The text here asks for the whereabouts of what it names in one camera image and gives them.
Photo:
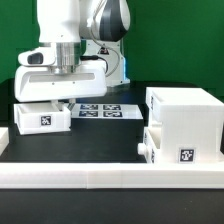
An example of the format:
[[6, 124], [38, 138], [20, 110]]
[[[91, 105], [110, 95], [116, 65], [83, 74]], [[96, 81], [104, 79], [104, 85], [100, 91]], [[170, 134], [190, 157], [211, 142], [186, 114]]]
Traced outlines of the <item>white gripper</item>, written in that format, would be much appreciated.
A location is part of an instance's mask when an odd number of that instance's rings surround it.
[[75, 98], [104, 96], [107, 91], [104, 69], [80, 65], [74, 73], [55, 74], [49, 67], [20, 66], [15, 74], [14, 93], [19, 102], [51, 101], [58, 111], [63, 102], [72, 110]]

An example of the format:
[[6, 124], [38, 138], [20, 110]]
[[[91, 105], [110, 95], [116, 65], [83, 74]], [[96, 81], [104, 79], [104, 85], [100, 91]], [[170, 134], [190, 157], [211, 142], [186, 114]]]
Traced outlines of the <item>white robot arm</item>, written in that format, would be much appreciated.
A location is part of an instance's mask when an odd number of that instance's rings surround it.
[[107, 73], [85, 64], [81, 41], [117, 42], [128, 32], [126, 0], [36, 0], [40, 46], [18, 56], [14, 93], [21, 102], [103, 96]]

